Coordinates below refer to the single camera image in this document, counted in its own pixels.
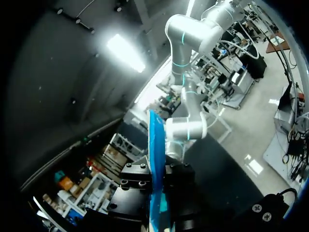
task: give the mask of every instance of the screw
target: screw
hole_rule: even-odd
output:
[[[256,213],[259,213],[262,211],[262,206],[260,204],[255,204],[253,207],[252,207],[252,210],[253,212],[256,212]]]
[[[263,221],[270,221],[271,220],[271,213],[264,213]]]

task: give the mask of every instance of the ceiling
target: ceiling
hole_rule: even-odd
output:
[[[189,0],[130,0],[115,12],[115,0],[36,1],[11,28],[4,111],[7,158],[19,183],[46,162],[46,153],[122,117],[166,58],[164,32]],[[199,18],[213,0],[196,0]],[[63,8],[62,14],[57,10]],[[119,34],[145,64],[139,73],[107,48]]]

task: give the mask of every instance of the cardboard box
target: cardboard box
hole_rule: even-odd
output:
[[[93,171],[90,173],[90,175],[91,175],[92,177],[94,177],[97,173],[98,173],[98,172],[97,172],[96,170],[93,170]]]
[[[70,180],[70,178],[68,178],[67,176],[65,176],[60,182],[58,182],[58,184],[60,185],[60,187],[62,187],[65,191],[70,190],[74,183]]]
[[[85,177],[82,182],[79,184],[79,187],[81,187],[82,189],[85,189],[87,187],[87,185],[89,184],[90,179],[88,177]]]
[[[127,162],[127,158],[110,145],[108,145],[105,154],[121,167]]]
[[[77,199],[82,192],[83,189],[76,185],[76,189],[74,192],[72,192],[72,195]]]

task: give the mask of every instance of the desk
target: desk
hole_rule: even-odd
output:
[[[276,36],[279,36],[280,38],[284,39],[284,42],[281,43],[281,46],[284,50],[289,50],[290,47],[288,45],[288,43],[286,42],[285,38],[282,36],[282,34],[280,32],[278,33],[275,33]],[[268,42],[268,46],[267,46],[267,49],[266,49],[266,53],[271,53],[271,52],[275,52],[275,51],[280,51],[280,47],[279,45],[278,46],[275,46],[275,49],[273,48],[273,46],[270,44],[270,42]]]

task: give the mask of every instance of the blue plastic sheet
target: blue plastic sheet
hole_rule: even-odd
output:
[[[153,192],[150,200],[150,223],[153,230],[158,232],[165,169],[165,132],[163,120],[159,115],[150,110],[148,117],[149,162],[153,179]]]

